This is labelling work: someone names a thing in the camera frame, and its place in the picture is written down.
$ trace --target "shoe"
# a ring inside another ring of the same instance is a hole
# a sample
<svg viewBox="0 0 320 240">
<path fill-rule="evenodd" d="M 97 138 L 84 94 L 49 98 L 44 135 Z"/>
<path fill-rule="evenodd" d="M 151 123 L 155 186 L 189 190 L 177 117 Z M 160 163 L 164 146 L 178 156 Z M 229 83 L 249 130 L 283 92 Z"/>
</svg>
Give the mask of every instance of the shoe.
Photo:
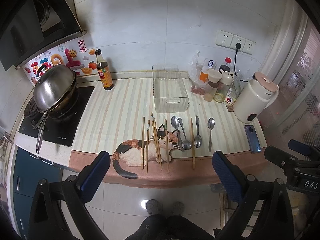
<svg viewBox="0 0 320 240">
<path fill-rule="evenodd" d="M 161 207 L 160 203 L 155 199 L 150 199 L 146 203 L 146 209 L 147 209 L 149 216 L 162 213 L 162 207 Z"/>
<path fill-rule="evenodd" d="M 175 202 L 172 204 L 171 208 L 170 208 L 170 215 L 171 216 L 181 216 L 182 213 L 184 212 L 184 204 L 182 202 Z"/>
</svg>

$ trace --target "cat print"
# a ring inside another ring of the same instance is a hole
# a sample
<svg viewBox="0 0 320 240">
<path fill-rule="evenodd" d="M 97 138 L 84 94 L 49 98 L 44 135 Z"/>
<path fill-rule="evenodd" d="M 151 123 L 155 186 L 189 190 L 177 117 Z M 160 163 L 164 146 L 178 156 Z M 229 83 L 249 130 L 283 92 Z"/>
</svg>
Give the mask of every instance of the cat print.
<svg viewBox="0 0 320 240">
<path fill-rule="evenodd" d="M 165 130 L 164 130 L 164 124 L 160 125 L 158 132 L 158 139 L 159 139 L 159 146 L 160 146 L 160 155 L 161 155 L 161 162 L 167 161 L 167 152 L 166 152 L 166 141 L 165 141 Z M 177 130 L 174 130 L 173 132 L 167 131 L 168 135 L 168 149 L 169 152 L 173 149 L 179 149 L 178 144 L 178 137 L 177 137 Z M 144 141 L 144 153 L 146 152 L 146 145 L 147 141 Z M 135 173 L 125 171 L 120 166 L 119 160 L 123 163 L 126 163 L 128 166 L 141 166 L 141 149 L 142 149 L 142 140 L 128 140 L 123 143 L 121 143 L 116 151 L 113 154 L 113 167 L 115 168 L 116 172 L 121 175 L 122 177 L 128 178 L 128 179 L 137 179 L 138 176 Z M 156 144 L 154 136 L 150 138 L 150 141 L 148 141 L 148 160 L 149 161 L 157 161 L 159 163 L 159 160 L 157 158 L 156 153 Z M 143 160 L 143 165 L 146 165 L 146 159 Z"/>
</svg>

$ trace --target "person's leg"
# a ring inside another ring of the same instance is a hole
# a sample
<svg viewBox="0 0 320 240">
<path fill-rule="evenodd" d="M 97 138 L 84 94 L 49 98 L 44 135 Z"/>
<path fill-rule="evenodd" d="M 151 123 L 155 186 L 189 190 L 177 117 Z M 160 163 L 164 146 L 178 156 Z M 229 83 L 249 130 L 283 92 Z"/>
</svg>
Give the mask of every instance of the person's leg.
<svg viewBox="0 0 320 240">
<path fill-rule="evenodd" d="M 148 240 L 156 239 L 159 232 L 164 230 L 167 221 L 166 218 L 161 215 L 162 208 L 158 201 L 151 199 L 146 203 L 147 217 L 140 225 L 138 231 L 125 240 Z"/>
<path fill-rule="evenodd" d="M 201 239 L 214 240 L 214 237 L 208 232 L 198 227 L 181 214 L 184 210 L 184 204 L 176 202 L 171 208 L 171 217 L 167 218 L 168 232 L 176 237 L 176 239 Z"/>
</svg>

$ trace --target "blue smartphone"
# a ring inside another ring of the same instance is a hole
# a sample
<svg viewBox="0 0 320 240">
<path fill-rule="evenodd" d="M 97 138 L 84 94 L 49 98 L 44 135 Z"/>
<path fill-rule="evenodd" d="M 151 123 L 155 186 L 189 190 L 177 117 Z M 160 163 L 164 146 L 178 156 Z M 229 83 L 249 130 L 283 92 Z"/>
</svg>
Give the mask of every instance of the blue smartphone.
<svg viewBox="0 0 320 240">
<path fill-rule="evenodd" d="M 244 129 L 245 129 L 245 133 L 247 134 L 251 153 L 261 152 L 259 139 L 258 139 L 256 130 L 254 129 L 254 126 L 253 125 L 245 125 Z"/>
</svg>

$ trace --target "spoon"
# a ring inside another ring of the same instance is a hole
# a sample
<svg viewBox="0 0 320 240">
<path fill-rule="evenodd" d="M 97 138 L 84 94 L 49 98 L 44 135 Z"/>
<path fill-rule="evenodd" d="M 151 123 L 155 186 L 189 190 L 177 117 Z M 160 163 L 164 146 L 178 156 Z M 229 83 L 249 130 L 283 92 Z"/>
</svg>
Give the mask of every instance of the spoon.
<svg viewBox="0 0 320 240">
<path fill-rule="evenodd" d="M 182 142 L 182 148 L 185 149 L 185 150 L 190 150 L 191 147 L 192 147 L 192 143 L 186 137 L 186 133 L 184 132 L 184 128 L 183 128 L 183 124 L 182 124 L 182 119 L 179 117 L 178 120 L 179 120 L 179 123 L 181 125 L 182 131 L 183 131 L 183 135 L 184 135 L 184 138 L 185 138 L 185 140 Z"/>
<path fill-rule="evenodd" d="M 211 152 L 211 146 L 212 146 L 211 130 L 214 128 L 214 119 L 212 117 L 208 120 L 208 128 L 210 129 L 209 152 Z"/>
<path fill-rule="evenodd" d="M 182 148 L 182 143 L 181 143 L 180 131 L 178 130 L 179 120 L 175 115 L 171 118 L 171 125 L 177 130 L 179 146 L 180 146 L 180 149 L 184 152 L 184 149 Z"/>
<path fill-rule="evenodd" d="M 195 136 L 195 147 L 200 148 L 202 144 L 202 138 L 199 135 L 199 117 L 196 115 L 197 135 Z"/>
</svg>

